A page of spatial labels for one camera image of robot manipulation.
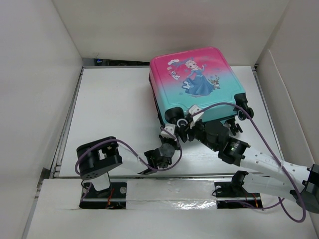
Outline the pink and teal kids suitcase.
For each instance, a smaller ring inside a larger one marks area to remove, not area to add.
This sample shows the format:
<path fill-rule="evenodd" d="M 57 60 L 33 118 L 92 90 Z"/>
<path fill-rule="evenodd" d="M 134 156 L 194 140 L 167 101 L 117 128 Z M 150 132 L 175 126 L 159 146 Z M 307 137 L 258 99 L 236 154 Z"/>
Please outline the pink and teal kids suitcase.
<path fill-rule="evenodd" d="M 205 109 L 204 122 L 219 120 L 230 125 L 232 133 L 241 131 L 235 118 L 245 120 L 246 92 L 222 52 L 212 46 L 161 55 L 150 61 L 149 82 L 160 124 L 168 123 L 173 108 L 184 115 L 197 105 Z"/>

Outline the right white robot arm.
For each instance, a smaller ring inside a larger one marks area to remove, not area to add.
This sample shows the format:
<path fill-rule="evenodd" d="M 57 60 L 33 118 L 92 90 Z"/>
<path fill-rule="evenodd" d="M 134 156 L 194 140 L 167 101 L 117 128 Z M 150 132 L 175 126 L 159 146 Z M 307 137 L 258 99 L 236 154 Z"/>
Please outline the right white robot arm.
<path fill-rule="evenodd" d="M 190 122 L 185 127 L 185 133 L 217 152 L 218 158 L 223 162 L 260 173 L 253 175 L 247 171 L 236 172 L 230 183 L 230 190 L 234 195 L 261 192 L 296 202 L 309 212 L 319 212 L 317 164 L 306 167 L 276 161 L 273 156 L 231 137 L 228 128 L 219 121 Z"/>

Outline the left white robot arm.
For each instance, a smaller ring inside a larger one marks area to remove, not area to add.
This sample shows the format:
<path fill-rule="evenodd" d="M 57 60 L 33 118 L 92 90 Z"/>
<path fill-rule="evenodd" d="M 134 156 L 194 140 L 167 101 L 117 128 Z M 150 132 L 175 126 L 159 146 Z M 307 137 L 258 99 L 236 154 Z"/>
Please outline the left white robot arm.
<path fill-rule="evenodd" d="M 81 186 L 86 192 L 94 189 L 102 198 L 111 193 L 109 171 L 123 164 L 120 145 L 125 146 L 146 167 L 139 173 L 143 176 L 168 171 L 177 166 L 182 157 L 180 143 L 173 138 L 165 139 L 160 147 L 146 151 L 146 161 L 127 143 L 113 136 L 83 144 L 76 149 L 75 172 L 82 179 Z"/>

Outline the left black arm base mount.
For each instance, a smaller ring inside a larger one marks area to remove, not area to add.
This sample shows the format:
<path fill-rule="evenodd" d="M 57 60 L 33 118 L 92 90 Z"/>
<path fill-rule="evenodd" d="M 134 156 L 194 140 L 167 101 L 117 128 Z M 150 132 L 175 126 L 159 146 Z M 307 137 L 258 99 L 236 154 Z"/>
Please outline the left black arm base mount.
<path fill-rule="evenodd" d="M 82 183 L 84 186 L 80 197 L 81 209 L 126 209 L 126 182 L 112 182 L 111 187 L 103 192 L 98 192 L 93 186 L 87 191 L 90 183 Z"/>

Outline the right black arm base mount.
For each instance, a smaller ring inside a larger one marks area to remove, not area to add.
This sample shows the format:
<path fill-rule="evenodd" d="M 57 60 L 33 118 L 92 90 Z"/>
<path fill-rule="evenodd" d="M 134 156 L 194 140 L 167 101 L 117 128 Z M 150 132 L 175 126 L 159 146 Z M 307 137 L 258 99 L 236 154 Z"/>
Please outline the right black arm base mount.
<path fill-rule="evenodd" d="M 244 177 L 248 175 L 246 171 L 237 171 L 231 181 L 214 183 L 215 190 L 212 196 L 217 199 L 218 209 L 252 209 L 262 208 L 263 204 L 259 193 L 248 193 L 243 188 Z"/>

